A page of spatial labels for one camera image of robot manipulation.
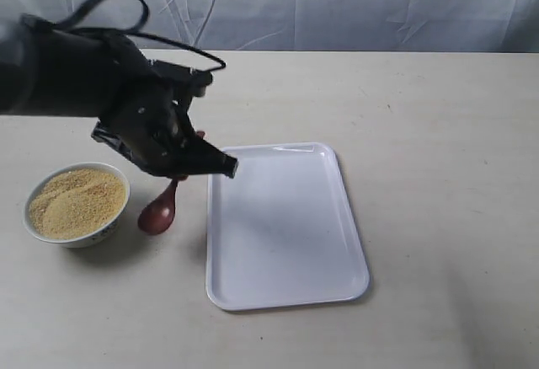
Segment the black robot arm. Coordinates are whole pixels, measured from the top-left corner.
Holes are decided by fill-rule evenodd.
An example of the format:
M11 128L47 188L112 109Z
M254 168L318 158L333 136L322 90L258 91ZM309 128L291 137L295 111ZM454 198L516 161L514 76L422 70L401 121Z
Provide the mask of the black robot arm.
M1 23L2 115L95 118L93 139L153 176L236 173L237 159L188 116L212 80L146 58L120 32L61 31L33 16Z

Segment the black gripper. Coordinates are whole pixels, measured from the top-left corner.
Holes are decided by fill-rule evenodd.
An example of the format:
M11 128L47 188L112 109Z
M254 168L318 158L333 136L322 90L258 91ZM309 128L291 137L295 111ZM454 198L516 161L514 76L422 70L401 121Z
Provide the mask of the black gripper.
M192 100L211 85L212 72L149 60L131 40L110 40L109 45L125 81L92 138L153 176L233 179L238 160L199 137L188 116Z

